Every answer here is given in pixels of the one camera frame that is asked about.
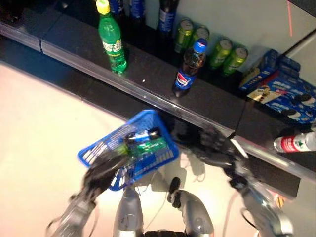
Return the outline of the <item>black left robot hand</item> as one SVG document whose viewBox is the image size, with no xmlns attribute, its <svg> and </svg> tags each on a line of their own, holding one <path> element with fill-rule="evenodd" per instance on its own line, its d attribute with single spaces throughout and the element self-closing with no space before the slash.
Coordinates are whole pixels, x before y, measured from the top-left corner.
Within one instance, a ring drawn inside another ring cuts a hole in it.
<svg viewBox="0 0 316 237">
<path fill-rule="evenodd" d="M 128 153 L 116 151 L 107 151 L 99 155 L 83 178 L 84 196 L 96 199 L 110 186 L 115 173 L 126 165 L 129 159 Z"/>
</svg>

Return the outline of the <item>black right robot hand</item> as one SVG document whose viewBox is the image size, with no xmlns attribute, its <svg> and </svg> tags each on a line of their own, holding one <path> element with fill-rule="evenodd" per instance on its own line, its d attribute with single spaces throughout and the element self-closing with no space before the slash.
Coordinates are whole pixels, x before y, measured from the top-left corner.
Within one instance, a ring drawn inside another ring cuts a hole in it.
<svg viewBox="0 0 316 237">
<path fill-rule="evenodd" d="M 220 131 L 215 128 L 204 129 L 200 132 L 201 160 L 206 164 L 221 168 L 233 166 L 235 148 Z"/>
</svg>

